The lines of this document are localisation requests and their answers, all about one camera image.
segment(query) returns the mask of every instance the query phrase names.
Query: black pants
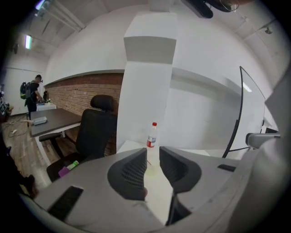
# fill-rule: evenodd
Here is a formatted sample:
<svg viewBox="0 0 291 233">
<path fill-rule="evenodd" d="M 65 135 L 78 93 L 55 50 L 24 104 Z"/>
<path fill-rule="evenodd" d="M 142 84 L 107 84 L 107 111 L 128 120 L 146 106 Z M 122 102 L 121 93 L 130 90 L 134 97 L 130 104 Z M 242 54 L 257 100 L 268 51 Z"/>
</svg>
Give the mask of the black pants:
<svg viewBox="0 0 291 233">
<path fill-rule="evenodd" d="M 27 108 L 28 108 L 28 113 L 29 113 L 29 119 L 31 120 L 30 113 L 33 112 L 33 111 L 36 111 L 36 104 L 28 103 L 27 104 Z"/>
</svg>

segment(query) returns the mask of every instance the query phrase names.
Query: desk leg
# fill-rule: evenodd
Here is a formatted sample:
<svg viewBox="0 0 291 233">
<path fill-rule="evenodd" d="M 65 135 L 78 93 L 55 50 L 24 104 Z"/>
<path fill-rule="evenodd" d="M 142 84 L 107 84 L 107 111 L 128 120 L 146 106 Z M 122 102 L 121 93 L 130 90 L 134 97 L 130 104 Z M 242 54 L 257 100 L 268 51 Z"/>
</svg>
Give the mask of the desk leg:
<svg viewBox="0 0 291 233">
<path fill-rule="evenodd" d="M 50 162 L 49 158 L 46 155 L 45 149 L 44 149 L 44 147 L 42 146 L 42 144 L 40 142 L 40 137 L 36 136 L 35 137 L 35 141 L 36 141 L 36 144 L 37 144 L 37 146 L 38 146 L 38 148 L 40 150 L 40 153 L 41 153 L 42 157 L 44 158 L 47 166 L 51 165 L 51 162 Z"/>
</svg>

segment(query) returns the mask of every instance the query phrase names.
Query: person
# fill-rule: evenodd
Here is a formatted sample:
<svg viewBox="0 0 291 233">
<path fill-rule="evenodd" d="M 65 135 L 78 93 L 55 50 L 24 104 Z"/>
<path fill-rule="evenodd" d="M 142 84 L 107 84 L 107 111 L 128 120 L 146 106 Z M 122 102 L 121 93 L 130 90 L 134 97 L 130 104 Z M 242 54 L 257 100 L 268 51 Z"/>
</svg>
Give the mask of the person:
<svg viewBox="0 0 291 233">
<path fill-rule="evenodd" d="M 3 139 L 3 124 L 8 121 L 8 118 L 11 114 L 13 108 L 8 107 L 4 113 L 0 114 L 0 163 L 3 165 L 4 174 L 8 177 L 8 185 L 6 188 L 14 189 L 14 191 L 25 194 L 20 184 L 23 185 L 29 196 L 33 198 L 38 191 L 35 188 L 35 178 L 33 175 L 29 175 L 28 177 L 22 176 L 22 174 L 18 171 L 17 166 L 13 158 L 10 155 L 11 147 L 6 147 L 4 139 Z"/>
<path fill-rule="evenodd" d="M 29 113 L 29 119 L 30 114 L 33 111 L 36 111 L 36 103 L 38 101 L 43 101 L 43 99 L 40 96 L 40 93 L 37 91 L 37 88 L 39 87 L 39 83 L 41 82 L 41 75 L 37 75 L 35 79 L 30 83 L 30 98 L 26 99 L 25 105 L 27 105 L 28 113 Z"/>
</svg>

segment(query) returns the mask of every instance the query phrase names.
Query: pink object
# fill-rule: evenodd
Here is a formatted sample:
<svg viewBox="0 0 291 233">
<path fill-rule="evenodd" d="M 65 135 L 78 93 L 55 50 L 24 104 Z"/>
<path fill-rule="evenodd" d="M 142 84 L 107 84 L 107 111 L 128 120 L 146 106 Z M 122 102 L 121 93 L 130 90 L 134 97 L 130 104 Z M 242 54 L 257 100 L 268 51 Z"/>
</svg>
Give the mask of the pink object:
<svg viewBox="0 0 291 233">
<path fill-rule="evenodd" d="M 63 177 L 65 176 L 66 174 L 68 174 L 70 172 L 70 170 L 67 168 L 67 167 L 63 167 L 61 170 L 59 170 L 59 176 L 60 177 Z"/>
</svg>

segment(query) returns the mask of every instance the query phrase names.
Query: backpack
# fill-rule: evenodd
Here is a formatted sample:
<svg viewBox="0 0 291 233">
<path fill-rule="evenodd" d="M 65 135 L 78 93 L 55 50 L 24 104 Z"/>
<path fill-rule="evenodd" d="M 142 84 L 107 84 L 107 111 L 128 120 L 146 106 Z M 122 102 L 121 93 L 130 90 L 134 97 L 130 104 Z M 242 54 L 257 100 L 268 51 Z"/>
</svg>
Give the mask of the backpack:
<svg viewBox="0 0 291 233">
<path fill-rule="evenodd" d="M 25 93 L 26 93 L 26 82 L 23 82 L 20 86 L 20 98 L 25 100 Z"/>
<path fill-rule="evenodd" d="M 20 86 L 20 97 L 21 99 L 29 99 L 31 98 L 31 91 L 30 91 L 30 82 L 26 83 L 23 82 Z"/>
</svg>

